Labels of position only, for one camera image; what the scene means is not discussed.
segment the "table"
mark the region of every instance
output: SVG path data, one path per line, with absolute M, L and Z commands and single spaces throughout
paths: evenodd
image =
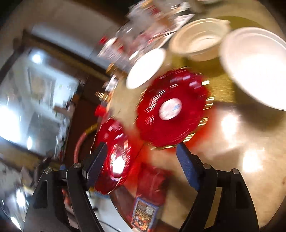
M 235 9 L 232 8 L 233 3 L 238 4 Z M 245 18 L 238 18 L 237 14 L 238 11 L 241 12 L 243 3 L 246 4 L 245 6 L 248 6 L 247 4 L 258 6 L 258 13 L 250 14 L 251 10 L 247 9 L 247 12 L 241 13 Z M 279 34 L 280 31 L 275 22 L 272 21 L 272 26 L 269 23 L 273 20 L 271 16 L 264 14 L 262 20 L 257 20 L 260 17 L 259 14 L 266 11 L 259 4 L 253 0 L 225 1 L 213 6 L 208 13 L 201 16 L 223 17 L 221 19 L 230 20 L 233 27 L 264 27 Z M 229 15 L 225 12 L 228 8 L 231 9 Z M 209 163 L 219 170 L 230 171 L 232 168 L 237 168 L 241 171 L 254 202 L 259 227 L 263 227 L 273 217 L 286 194 L 286 170 L 284 169 L 286 114 L 264 106 L 242 92 L 224 73 L 218 58 L 202 64 L 173 57 L 174 67 L 185 65 L 191 66 L 195 71 L 200 71 L 209 78 L 210 92 L 215 96 L 208 123 L 186 145 L 193 154 L 199 156 L 203 163 Z M 125 86 L 125 80 L 120 80 L 110 105 L 113 115 L 121 121 L 128 133 L 133 138 L 138 138 L 138 144 L 144 144 L 144 142 L 139 139 L 133 122 L 136 117 L 136 104 L 143 90 L 143 87 L 129 90 Z M 196 191 L 189 186 L 176 158 L 175 149 L 151 150 L 151 147 L 144 145 L 135 165 L 141 161 L 172 172 L 166 203 L 156 231 L 177 231 L 191 209 Z M 137 174 L 130 173 L 124 186 L 111 193 L 114 205 L 128 224 L 130 224 L 128 217 L 133 209 L 133 199 L 136 195 Z M 217 188 L 206 227 L 214 222 L 220 192 L 221 189 Z

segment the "red scalloped plate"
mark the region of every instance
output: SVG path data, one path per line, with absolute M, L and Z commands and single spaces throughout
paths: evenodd
M 182 142 L 198 127 L 206 99 L 201 76 L 187 69 L 171 70 L 156 78 L 137 107 L 141 138 L 155 147 Z
M 96 135 L 96 146 L 100 142 L 107 144 L 108 152 L 94 188 L 108 194 L 125 182 L 134 156 L 123 126 L 117 120 L 110 118 L 101 125 Z

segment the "red bottle cap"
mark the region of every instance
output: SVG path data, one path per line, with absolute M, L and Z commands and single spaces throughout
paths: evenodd
M 105 45 L 107 41 L 108 41 L 108 38 L 106 36 L 103 36 L 98 43 L 101 45 Z
M 94 116 L 103 117 L 106 114 L 106 108 L 102 105 L 98 105 L 95 109 Z

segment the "red bag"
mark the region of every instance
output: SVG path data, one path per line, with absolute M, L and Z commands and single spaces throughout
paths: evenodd
M 142 232 L 152 231 L 166 200 L 170 172 L 141 164 L 131 224 Z

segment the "white paper bowl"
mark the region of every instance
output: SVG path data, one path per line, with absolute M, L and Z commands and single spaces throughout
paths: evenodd
M 229 21 L 200 19 L 182 27 L 170 41 L 170 51 L 194 61 L 216 58 L 222 39 L 230 32 Z
M 286 110 L 286 42 L 279 36 L 257 27 L 237 29 L 221 44 L 220 61 L 248 95 Z

